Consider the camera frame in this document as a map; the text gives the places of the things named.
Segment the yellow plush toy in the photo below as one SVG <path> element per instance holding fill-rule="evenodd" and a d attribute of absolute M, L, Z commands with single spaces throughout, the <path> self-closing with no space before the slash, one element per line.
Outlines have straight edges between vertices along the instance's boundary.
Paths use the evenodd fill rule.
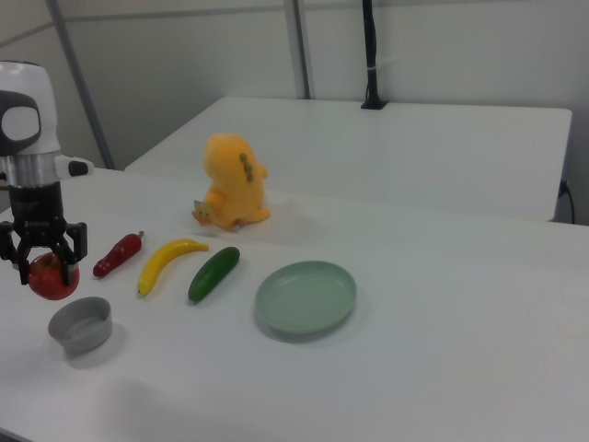
<path fill-rule="evenodd" d="M 211 136 L 204 151 L 204 170 L 213 182 L 204 200 L 194 202 L 192 212 L 201 226 L 235 230 L 270 216 L 270 210 L 262 208 L 268 170 L 241 136 Z"/>

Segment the red chili pepper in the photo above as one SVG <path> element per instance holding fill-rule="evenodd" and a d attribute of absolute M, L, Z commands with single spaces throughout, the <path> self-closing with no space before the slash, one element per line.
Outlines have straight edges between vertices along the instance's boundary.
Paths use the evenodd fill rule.
<path fill-rule="evenodd" d="M 109 254 L 96 263 L 93 274 L 102 278 L 131 258 L 141 249 L 143 235 L 144 232 L 131 233 L 117 242 Z"/>

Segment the green plate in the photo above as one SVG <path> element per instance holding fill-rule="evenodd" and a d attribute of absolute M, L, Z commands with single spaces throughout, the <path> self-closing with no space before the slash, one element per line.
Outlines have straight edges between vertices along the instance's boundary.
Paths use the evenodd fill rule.
<path fill-rule="evenodd" d="M 340 266 L 322 261 L 297 262 L 277 270 L 261 284 L 256 311 L 280 332 L 326 330 L 352 311 L 356 283 Z"/>

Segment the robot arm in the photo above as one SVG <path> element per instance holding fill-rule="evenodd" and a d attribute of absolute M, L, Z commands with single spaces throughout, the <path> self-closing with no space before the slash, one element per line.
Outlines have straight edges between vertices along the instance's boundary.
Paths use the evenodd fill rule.
<path fill-rule="evenodd" d="M 87 255 L 87 226 L 68 224 L 60 180 L 88 175 L 92 163 L 61 154 L 57 115 L 47 72 L 35 64 L 0 62 L 0 174 L 5 174 L 14 222 L 0 223 L 0 258 L 29 279 L 29 253 L 49 248 L 64 265 L 66 285 Z M 20 237 L 15 247 L 12 233 Z M 64 235 L 74 242 L 70 248 Z"/>

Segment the white wall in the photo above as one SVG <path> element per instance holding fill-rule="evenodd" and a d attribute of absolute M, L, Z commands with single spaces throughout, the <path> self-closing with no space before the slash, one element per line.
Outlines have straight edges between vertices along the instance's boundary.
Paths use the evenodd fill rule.
<path fill-rule="evenodd" d="M 87 158 L 102 167 L 102 158 L 45 2 L 0 0 L 0 11 L 0 60 L 30 61 L 47 69 L 63 152 Z M 7 192 L 0 192 L 0 211 L 7 207 Z"/>
<path fill-rule="evenodd" d="M 304 2 L 317 99 L 364 100 L 362 9 L 349 4 Z M 572 110 L 564 176 L 571 182 L 577 221 L 589 224 L 589 1 L 382 6 L 374 15 L 383 98 Z M 568 219 L 565 203 L 557 217 Z"/>
<path fill-rule="evenodd" d="M 118 169 L 222 96 L 297 97 L 282 0 L 60 6 Z"/>

